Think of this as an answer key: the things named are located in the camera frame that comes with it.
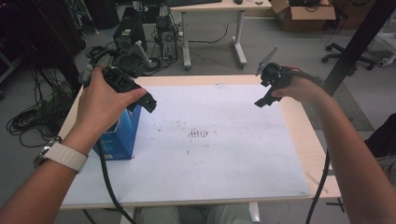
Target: open cardboard box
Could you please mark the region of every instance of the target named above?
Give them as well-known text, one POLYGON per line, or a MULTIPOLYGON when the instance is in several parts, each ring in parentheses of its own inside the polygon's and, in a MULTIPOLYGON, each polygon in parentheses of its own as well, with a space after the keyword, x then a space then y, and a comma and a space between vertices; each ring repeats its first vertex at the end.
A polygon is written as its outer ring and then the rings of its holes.
POLYGON ((276 22, 283 31, 320 31, 328 20, 335 20, 334 7, 322 0, 322 7, 291 7, 286 0, 271 0, 276 22))

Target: gray floor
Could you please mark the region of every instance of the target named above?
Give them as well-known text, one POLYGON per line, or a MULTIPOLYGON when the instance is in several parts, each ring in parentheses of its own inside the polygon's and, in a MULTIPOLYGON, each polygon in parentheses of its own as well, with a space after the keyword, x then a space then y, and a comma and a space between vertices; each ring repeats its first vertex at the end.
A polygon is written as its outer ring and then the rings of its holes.
MULTIPOLYGON (((328 63, 320 61, 326 54, 324 46, 329 41, 345 46, 353 35, 353 31, 343 31, 335 35, 322 32, 282 32, 273 19, 246 18, 241 44, 246 53, 248 65, 241 70, 232 52, 231 39, 235 27, 234 24, 230 24, 228 34, 217 44, 191 44, 192 69, 190 71, 186 71, 181 67, 181 63, 177 63, 155 76, 251 75, 255 73, 258 62, 274 45, 279 45, 279 51, 273 62, 297 65, 313 75, 325 78, 335 65, 335 61, 330 60, 328 63)), ((147 39, 150 39, 149 34, 153 28, 146 26, 145 29, 147 39)), ((194 26, 190 28, 190 39, 217 39, 222 36, 224 30, 222 25, 194 26)), ((101 31, 99 35, 86 32, 86 36, 87 47, 103 46, 112 41, 111 31, 101 31)), ((374 44, 365 54, 377 60, 390 56, 390 52, 379 44, 374 44)), ((79 71, 83 71, 87 62, 88 59, 85 58, 83 51, 76 56, 79 71)), ((366 70, 364 65, 361 65, 355 75, 347 77, 344 82, 376 129, 396 110, 394 101, 396 65, 376 67, 372 71, 366 70)), ((2 126, 0 129, 2 148, 0 150, 0 175, 3 180, 0 182, 0 204, 3 204, 22 180, 33 171, 32 160, 40 150, 40 147, 23 147, 19 143, 18 136, 10 135, 5 129, 7 121, 34 103, 33 88, 34 82, 26 67, 15 71, 0 86, 0 90, 6 97, 0 101, 2 126)), ((321 131, 317 131, 317 134, 322 145, 326 147, 321 131)), ((361 134, 367 137, 370 133, 361 134)), ((30 145, 42 143, 38 132, 30 132, 24 135, 22 140, 30 145)), ((335 202, 335 199, 320 200, 312 217, 312 223, 348 223, 347 215, 339 206, 326 205, 326 203, 335 202)), ((262 223, 304 223, 310 203, 310 200, 259 203, 262 223)), ((203 223, 202 214, 198 209, 182 207, 181 211, 183 223, 203 223)), ((97 223, 120 222, 120 215, 112 211, 97 209, 89 210, 89 212, 97 223)), ((90 221, 80 210, 65 210, 59 213, 56 223, 90 223, 90 221)))

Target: office chair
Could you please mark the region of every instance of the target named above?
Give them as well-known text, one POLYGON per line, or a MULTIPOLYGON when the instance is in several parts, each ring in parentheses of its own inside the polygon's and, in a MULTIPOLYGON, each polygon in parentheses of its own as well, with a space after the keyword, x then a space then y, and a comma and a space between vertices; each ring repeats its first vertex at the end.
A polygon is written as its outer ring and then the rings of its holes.
MULTIPOLYGON (((331 43, 330 45, 326 46, 326 51, 330 51, 333 48, 340 51, 340 53, 328 54, 328 55, 324 56, 321 60, 323 63, 328 62, 330 58, 340 58, 342 53, 345 50, 343 47, 339 46, 338 44, 331 43)), ((358 61, 368 63, 369 65, 366 67, 367 70, 372 70, 375 67, 375 65, 377 64, 377 61, 363 57, 363 56, 360 56, 358 61)), ((356 70, 358 70, 358 66, 354 63, 348 75, 352 76, 356 70)))

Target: wooden desk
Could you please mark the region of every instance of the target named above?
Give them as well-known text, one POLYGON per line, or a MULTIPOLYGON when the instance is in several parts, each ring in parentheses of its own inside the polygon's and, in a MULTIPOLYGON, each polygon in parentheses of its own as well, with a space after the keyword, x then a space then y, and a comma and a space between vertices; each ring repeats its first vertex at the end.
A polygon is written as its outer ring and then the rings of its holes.
MULTIPOLYGON (((257 84, 260 86, 260 78, 255 77, 255 76, 198 76, 198 77, 140 77, 139 79, 136 80, 141 86, 149 88, 150 86, 189 86, 189 85, 214 85, 214 84, 233 84, 233 85, 238 85, 238 84, 257 84)), ((257 99, 248 99, 251 101, 252 106, 254 106, 253 102, 257 99)), ((65 137, 71 127, 73 126, 73 123, 75 122, 76 119, 76 114, 77 114, 77 102, 74 103, 67 119, 66 122, 64 123, 64 126, 62 127, 60 131, 60 136, 65 137)), ((291 141, 294 145, 294 148, 296 150, 298 159, 300 161, 300 164, 302 165, 302 168, 304 170, 304 175, 306 178, 306 182, 309 186, 309 195, 304 196, 304 197, 295 197, 295 198, 282 198, 284 200, 295 200, 295 199, 301 199, 301 198, 311 198, 314 197, 315 192, 318 187, 318 182, 320 180, 321 174, 322 174, 322 169, 324 165, 324 160, 325 160, 325 154, 323 152, 323 149, 321 147, 320 142, 318 141, 318 138, 316 137, 316 134, 314 130, 312 129, 310 122, 304 112, 303 107, 301 106, 300 103, 295 102, 294 100, 290 98, 285 98, 280 102, 280 109, 282 112, 283 120, 286 123, 286 126, 289 130, 290 138, 291 141)), ((113 161, 112 165, 121 165, 128 163, 129 161, 113 161)), ((99 181, 100 185, 104 185, 102 182, 102 177, 101 177, 101 170, 100 170, 100 165, 98 162, 90 167, 86 167, 88 169, 91 169, 90 171, 86 170, 87 172, 92 172, 92 176, 96 176, 95 181, 99 181)), ((96 196, 93 195, 93 197, 98 197, 99 203, 76 203, 76 204, 67 204, 63 205, 62 208, 98 208, 98 207, 112 207, 112 203, 109 200, 108 195, 106 195, 106 190, 101 187, 100 190, 98 190, 95 186, 95 183, 93 181, 90 183, 89 186, 83 188, 82 190, 78 190, 78 192, 81 195, 84 195, 85 192, 89 193, 97 193, 96 196)), ((128 194, 131 189, 128 188, 123 188, 122 186, 120 188, 115 189, 116 195, 118 193, 121 193, 123 195, 128 194)), ((326 180, 326 184, 324 186, 324 189, 320 195, 321 198, 336 198, 340 197, 340 191, 338 189, 337 183, 335 181, 335 178, 333 176, 329 176, 326 180)), ((255 200, 249 199, 250 201, 269 201, 273 200, 274 198, 258 198, 255 200)), ((172 202, 172 200, 168 200, 166 203, 164 202, 146 202, 146 203, 137 203, 137 202, 122 202, 121 204, 123 206, 151 206, 151 205, 161 205, 161 204, 191 204, 191 203, 236 203, 236 202, 246 202, 247 199, 241 198, 241 199, 230 199, 230 200, 217 200, 217 199, 212 199, 212 200, 189 200, 185 202, 172 202)))
POLYGON ((233 0, 222 0, 221 3, 202 4, 187 7, 171 7, 173 12, 181 12, 182 31, 183 31, 183 58, 184 67, 191 69, 191 58, 189 50, 189 40, 186 35, 187 24, 213 24, 213 23, 237 23, 236 35, 233 36, 233 45, 235 46, 241 67, 247 64, 244 51, 240 44, 242 34, 242 25, 245 10, 260 10, 271 8, 268 0, 258 1, 261 5, 256 5, 245 0, 243 4, 237 5, 233 0))

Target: watch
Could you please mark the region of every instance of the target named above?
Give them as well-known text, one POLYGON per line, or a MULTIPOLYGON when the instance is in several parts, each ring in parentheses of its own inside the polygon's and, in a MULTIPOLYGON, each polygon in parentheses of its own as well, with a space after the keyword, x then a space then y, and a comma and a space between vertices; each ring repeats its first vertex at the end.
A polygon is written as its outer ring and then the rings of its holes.
POLYGON ((61 145, 61 141, 62 138, 60 136, 56 136, 43 148, 43 150, 41 150, 34 160, 35 168, 43 164, 44 161, 50 159, 75 170, 78 173, 81 171, 85 161, 88 159, 88 156, 85 156, 70 147, 61 145))

